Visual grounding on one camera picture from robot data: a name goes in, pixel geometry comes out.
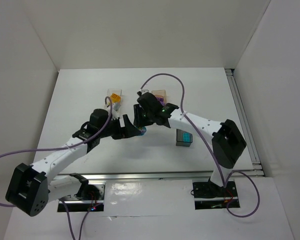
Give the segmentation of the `teal frog oval lego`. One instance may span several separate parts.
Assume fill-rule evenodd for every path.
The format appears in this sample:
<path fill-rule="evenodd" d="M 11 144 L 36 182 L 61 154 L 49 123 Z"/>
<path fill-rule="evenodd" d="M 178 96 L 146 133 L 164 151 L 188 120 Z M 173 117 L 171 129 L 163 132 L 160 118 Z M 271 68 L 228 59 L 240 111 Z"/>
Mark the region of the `teal frog oval lego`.
<path fill-rule="evenodd" d="M 140 127 L 138 130 L 140 131 L 140 136 L 143 136 L 147 132 L 147 128 L 144 126 Z"/>

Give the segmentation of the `yellow rounded lego brick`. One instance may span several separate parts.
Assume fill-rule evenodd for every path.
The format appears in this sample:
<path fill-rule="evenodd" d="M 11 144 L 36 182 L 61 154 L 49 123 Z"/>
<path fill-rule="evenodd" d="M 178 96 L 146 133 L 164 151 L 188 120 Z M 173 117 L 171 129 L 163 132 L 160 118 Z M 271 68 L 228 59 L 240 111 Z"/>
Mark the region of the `yellow rounded lego brick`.
<path fill-rule="evenodd" d="M 121 102 L 121 96 L 115 93 L 112 93 L 110 95 L 110 99 L 112 101 L 112 103 L 120 103 Z"/>

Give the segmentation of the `teal lego brick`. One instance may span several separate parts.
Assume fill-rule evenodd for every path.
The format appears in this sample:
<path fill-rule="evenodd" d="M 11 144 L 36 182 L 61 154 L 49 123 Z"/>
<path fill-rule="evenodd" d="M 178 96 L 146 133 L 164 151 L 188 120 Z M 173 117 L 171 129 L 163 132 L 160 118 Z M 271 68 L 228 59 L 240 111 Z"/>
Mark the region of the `teal lego brick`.
<path fill-rule="evenodd" d="M 188 132 L 184 132 L 182 134 L 182 140 L 183 142 L 187 142 L 187 143 L 191 143 L 193 140 L 192 140 L 192 134 L 191 133 L 188 133 Z"/>

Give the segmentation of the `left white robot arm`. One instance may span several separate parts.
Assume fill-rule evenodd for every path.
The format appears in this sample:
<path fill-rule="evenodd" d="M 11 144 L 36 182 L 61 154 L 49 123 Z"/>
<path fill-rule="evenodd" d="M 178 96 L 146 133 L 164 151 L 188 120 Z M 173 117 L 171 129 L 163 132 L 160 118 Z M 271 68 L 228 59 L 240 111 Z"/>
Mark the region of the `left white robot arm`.
<path fill-rule="evenodd" d="M 78 173 L 63 178 L 57 175 L 77 159 L 97 147 L 102 138 L 128 139 L 141 131 L 123 115 L 123 123 L 112 119 L 105 109 L 95 109 L 61 150 L 54 151 L 33 164 L 19 164 L 12 174 L 5 199 L 27 215 L 34 217 L 51 201 L 65 196 L 84 199 L 92 190 L 88 179 Z"/>

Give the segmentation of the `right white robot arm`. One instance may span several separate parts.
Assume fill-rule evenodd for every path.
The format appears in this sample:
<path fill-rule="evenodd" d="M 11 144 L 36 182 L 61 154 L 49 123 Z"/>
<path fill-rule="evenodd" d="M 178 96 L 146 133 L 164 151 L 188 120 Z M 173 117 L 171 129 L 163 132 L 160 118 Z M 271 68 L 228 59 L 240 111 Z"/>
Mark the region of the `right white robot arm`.
<path fill-rule="evenodd" d="M 162 105 L 150 92 L 139 91 L 137 94 L 133 124 L 137 128 L 156 124 L 200 137 L 216 165 L 210 181 L 218 187 L 225 187 L 247 146 L 236 123 L 230 119 L 220 122 L 199 117 L 172 103 Z"/>

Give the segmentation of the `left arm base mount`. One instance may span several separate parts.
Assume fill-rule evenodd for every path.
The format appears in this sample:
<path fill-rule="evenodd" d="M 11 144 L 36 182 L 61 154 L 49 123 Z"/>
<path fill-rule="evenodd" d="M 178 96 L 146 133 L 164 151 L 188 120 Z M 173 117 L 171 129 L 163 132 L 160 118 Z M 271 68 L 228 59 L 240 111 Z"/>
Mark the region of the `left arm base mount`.
<path fill-rule="evenodd" d="M 91 212 L 104 211 L 106 185 L 103 182 L 96 182 L 88 186 L 83 197 L 68 195 L 64 197 L 64 203 L 71 213 L 83 213 L 90 210 Z"/>

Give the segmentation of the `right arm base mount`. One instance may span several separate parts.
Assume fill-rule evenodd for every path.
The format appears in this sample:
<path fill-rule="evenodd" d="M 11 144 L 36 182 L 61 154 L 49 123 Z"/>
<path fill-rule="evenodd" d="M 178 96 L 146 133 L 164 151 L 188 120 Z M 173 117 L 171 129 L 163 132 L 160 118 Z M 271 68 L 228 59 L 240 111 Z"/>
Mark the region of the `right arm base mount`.
<path fill-rule="evenodd" d="M 219 187 L 210 181 L 192 183 L 190 194 L 194 197 L 196 210 L 215 210 L 240 208 L 237 186 L 234 181 L 229 181 L 226 188 Z"/>

